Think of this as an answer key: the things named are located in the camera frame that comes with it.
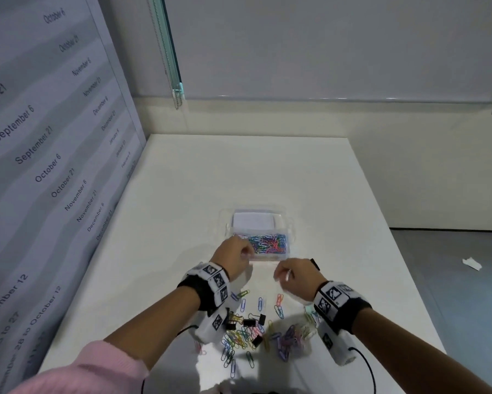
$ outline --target wristband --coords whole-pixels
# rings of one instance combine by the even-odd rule
[[[352,333],[352,324],[359,311],[372,307],[357,291],[342,282],[332,281],[317,289],[314,306],[335,334],[341,329]]]
[[[200,298],[199,311],[207,311],[210,316],[228,298],[229,283],[228,275],[220,265],[200,263],[186,272],[177,287],[193,288]]]

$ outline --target forearm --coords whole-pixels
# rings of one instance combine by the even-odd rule
[[[359,312],[352,331],[407,394],[492,394],[461,364],[371,308]]]
[[[199,305],[200,299],[194,289],[179,287],[122,325],[104,341],[134,359],[141,359],[151,370]]]

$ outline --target right hand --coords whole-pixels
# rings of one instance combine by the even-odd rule
[[[307,258],[287,258],[277,265],[273,278],[278,280],[285,291],[289,291],[307,302],[312,302],[321,284],[328,280]]]

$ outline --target black cable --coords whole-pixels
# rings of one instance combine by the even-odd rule
[[[199,327],[198,325],[190,325],[190,326],[188,326],[188,327],[184,328],[182,331],[179,331],[179,332],[177,333],[177,336],[178,336],[178,335],[180,335],[181,333],[184,333],[184,332],[185,332],[185,331],[187,331],[188,329],[191,329],[191,328],[198,329],[198,327]]]
[[[363,355],[363,353],[361,351],[359,351],[355,347],[348,347],[348,351],[350,351],[350,350],[357,351],[361,355],[361,357],[363,357],[363,359],[365,360],[366,365],[368,366],[368,370],[370,371],[370,374],[372,375],[372,382],[374,382],[374,394],[376,394],[376,379],[374,378],[374,372],[372,371],[372,368],[370,367],[370,364],[368,363],[366,357]]]

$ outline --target hand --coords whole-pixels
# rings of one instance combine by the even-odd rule
[[[246,269],[250,263],[248,256],[254,253],[253,246],[247,239],[234,235],[217,247],[210,262],[224,268],[232,282]]]
[[[291,270],[288,281],[286,275]],[[327,282],[323,274],[307,258],[287,258],[277,265],[273,278],[289,291],[307,302],[312,302],[319,286]]]

